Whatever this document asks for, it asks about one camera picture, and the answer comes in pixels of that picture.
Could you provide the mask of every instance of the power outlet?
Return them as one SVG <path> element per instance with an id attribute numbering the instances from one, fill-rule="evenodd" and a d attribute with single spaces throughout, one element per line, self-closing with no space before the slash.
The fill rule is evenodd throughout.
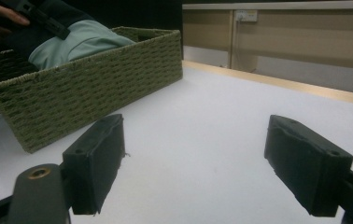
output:
<path id="1" fill-rule="evenodd" d="M 236 10 L 236 21 L 258 21 L 258 10 Z"/>

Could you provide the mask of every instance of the basket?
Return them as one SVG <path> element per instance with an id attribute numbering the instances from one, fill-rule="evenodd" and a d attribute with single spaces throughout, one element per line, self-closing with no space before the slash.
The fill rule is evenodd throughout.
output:
<path id="1" fill-rule="evenodd" d="M 182 79 L 179 31 L 112 31 L 136 43 L 42 71 L 12 50 L 0 52 L 0 113 L 25 151 Z"/>

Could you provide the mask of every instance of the table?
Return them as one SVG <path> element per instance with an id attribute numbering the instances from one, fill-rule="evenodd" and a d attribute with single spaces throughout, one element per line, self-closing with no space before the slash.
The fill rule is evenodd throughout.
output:
<path id="1" fill-rule="evenodd" d="M 310 217 L 263 151 L 269 116 L 277 114 L 353 154 L 348 101 L 353 94 L 184 62 L 182 80 L 115 112 L 124 116 L 131 156 L 123 159 L 102 213 L 72 216 L 72 222 L 340 223 L 342 209 L 336 218 Z M 89 126 L 28 154 L 0 116 L 0 199 L 25 169 L 61 163 L 62 152 Z"/>

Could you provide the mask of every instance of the black fabric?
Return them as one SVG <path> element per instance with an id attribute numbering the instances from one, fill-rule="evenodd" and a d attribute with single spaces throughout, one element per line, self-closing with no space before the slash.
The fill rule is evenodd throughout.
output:
<path id="1" fill-rule="evenodd" d="M 65 27 L 77 21 L 93 20 L 92 17 L 60 0 L 46 0 L 39 7 L 49 17 Z M 5 44 L 22 56 L 29 55 L 43 42 L 54 37 L 50 31 L 38 22 L 31 20 L 28 27 L 13 27 L 13 33 L 5 38 Z"/>

